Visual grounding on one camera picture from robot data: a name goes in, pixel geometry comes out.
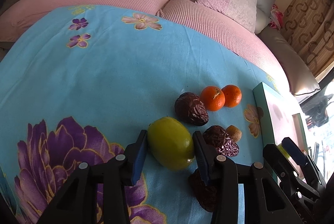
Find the red date top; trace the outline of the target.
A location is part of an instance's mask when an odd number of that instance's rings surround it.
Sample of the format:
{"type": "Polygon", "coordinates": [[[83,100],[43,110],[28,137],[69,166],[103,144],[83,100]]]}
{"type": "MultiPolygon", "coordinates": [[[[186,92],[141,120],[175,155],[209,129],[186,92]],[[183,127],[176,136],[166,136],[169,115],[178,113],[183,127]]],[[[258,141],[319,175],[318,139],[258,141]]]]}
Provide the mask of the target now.
{"type": "Polygon", "coordinates": [[[203,126],[209,121],[204,103],[192,92],[181,94],[174,103],[174,110],[180,120],[194,126],[203,126]]]}

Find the brown patterned curtain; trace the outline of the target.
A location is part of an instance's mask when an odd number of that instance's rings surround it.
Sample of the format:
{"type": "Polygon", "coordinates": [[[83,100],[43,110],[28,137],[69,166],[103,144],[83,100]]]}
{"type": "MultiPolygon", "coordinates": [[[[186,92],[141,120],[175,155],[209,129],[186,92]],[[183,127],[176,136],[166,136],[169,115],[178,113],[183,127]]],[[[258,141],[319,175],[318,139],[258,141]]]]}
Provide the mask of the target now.
{"type": "Polygon", "coordinates": [[[315,78],[333,68],[333,0],[292,0],[281,33],[315,78]]]}

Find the pink floral cloth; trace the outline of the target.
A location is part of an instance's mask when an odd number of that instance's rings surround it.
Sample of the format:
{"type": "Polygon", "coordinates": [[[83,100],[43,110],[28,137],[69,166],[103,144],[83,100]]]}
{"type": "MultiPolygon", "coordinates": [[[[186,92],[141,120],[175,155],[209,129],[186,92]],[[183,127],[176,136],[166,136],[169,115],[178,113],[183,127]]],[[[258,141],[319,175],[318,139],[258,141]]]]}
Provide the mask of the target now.
{"type": "Polygon", "coordinates": [[[269,26],[280,31],[284,26],[284,14],[278,9],[278,6],[275,3],[272,5],[269,18],[269,26]]]}

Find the mandarin orange with stem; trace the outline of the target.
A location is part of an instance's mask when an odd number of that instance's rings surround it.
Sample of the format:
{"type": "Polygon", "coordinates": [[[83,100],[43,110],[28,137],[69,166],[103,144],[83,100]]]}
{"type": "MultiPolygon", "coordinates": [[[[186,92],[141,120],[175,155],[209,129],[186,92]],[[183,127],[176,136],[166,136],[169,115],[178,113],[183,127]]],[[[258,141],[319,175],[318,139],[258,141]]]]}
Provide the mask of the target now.
{"type": "Polygon", "coordinates": [[[215,86],[205,87],[200,94],[200,99],[208,111],[218,111],[225,105],[223,91],[215,86]]]}

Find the green jujube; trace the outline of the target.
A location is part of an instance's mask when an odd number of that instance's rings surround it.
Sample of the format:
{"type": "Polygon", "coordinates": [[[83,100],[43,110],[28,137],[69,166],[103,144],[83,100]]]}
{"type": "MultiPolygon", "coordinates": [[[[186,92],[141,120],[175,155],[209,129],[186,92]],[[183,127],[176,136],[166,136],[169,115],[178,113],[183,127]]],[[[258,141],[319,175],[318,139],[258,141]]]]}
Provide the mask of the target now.
{"type": "Polygon", "coordinates": [[[188,129],[178,120],[165,116],[147,130],[151,153],[169,170],[183,170],[194,160],[194,144],[188,129]]]}
{"type": "Polygon", "coordinates": [[[279,151],[283,154],[283,156],[286,159],[290,158],[290,155],[288,154],[288,152],[282,147],[282,144],[278,144],[277,148],[279,149],[279,151]]]}

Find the teal white tray box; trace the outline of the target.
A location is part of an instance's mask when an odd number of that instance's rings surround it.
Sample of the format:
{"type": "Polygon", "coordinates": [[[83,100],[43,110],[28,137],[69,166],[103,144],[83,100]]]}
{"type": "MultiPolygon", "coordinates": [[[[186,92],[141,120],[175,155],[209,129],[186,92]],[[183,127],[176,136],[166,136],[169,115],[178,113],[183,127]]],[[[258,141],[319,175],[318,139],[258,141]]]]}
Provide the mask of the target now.
{"type": "Polygon", "coordinates": [[[307,125],[305,115],[297,100],[291,95],[282,95],[265,83],[253,89],[258,108],[263,145],[280,145],[283,138],[289,137],[308,154],[305,133],[307,125]]]}

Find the brown longan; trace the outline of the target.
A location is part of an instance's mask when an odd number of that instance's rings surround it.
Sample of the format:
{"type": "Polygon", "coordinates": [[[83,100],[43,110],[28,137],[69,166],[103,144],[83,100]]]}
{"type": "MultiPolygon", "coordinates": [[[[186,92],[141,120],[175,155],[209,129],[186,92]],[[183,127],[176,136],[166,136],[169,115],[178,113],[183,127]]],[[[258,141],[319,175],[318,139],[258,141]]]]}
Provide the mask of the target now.
{"type": "Polygon", "coordinates": [[[239,140],[242,138],[242,131],[234,125],[227,127],[226,132],[229,137],[236,143],[239,142],[239,140]]]}

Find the red date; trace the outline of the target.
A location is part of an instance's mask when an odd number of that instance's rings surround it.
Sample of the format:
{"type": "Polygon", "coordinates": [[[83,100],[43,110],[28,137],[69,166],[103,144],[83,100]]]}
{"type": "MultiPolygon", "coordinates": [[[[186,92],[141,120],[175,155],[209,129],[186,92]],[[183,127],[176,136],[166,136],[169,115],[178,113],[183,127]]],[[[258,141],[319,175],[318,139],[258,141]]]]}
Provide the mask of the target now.
{"type": "Polygon", "coordinates": [[[174,103],[174,110],[180,120],[194,126],[203,126],[209,121],[204,103],[192,92],[181,94],[174,103]]]}
{"type": "Polygon", "coordinates": [[[207,145],[214,147],[218,154],[235,157],[239,153],[239,146],[221,126],[211,126],[203,133],[207,145]]]}

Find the blue floral tablecloth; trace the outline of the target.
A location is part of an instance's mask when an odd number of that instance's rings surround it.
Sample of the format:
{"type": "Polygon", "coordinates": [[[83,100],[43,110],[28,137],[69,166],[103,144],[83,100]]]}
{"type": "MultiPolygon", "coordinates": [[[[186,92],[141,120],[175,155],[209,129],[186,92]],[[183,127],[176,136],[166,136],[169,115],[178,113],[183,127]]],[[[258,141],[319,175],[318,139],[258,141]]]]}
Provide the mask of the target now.
{"type": "Polygon", "coordinates": [[[262,160],[253,89],[289,90],[280,64],[243,28],[221,43],[184,25],[111,6],[57,8],[1,61],[1,195],[36,223],[70,174],[123,152],[185,92],[237,85],[242,101],[208,125],[243,131],[235,161],[262,160]]]}

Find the pink sofa seat cover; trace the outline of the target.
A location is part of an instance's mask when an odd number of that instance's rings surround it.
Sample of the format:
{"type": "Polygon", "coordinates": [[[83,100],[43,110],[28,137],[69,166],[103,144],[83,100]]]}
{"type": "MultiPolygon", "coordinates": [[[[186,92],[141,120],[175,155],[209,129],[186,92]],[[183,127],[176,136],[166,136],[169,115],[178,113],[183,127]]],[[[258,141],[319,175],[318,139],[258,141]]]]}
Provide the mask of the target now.
{"type": "Polygon", "coordinates": [[[58,7],[70,7],[81,13],[94,5],[141,11],[194,29],[258,66],[270,75],[278,91],[290,90],[282,66],[262,40],[229,17],[194,0],[19,0],[1,12],[1,42],[14,43],[35,22],[58,7]]]}

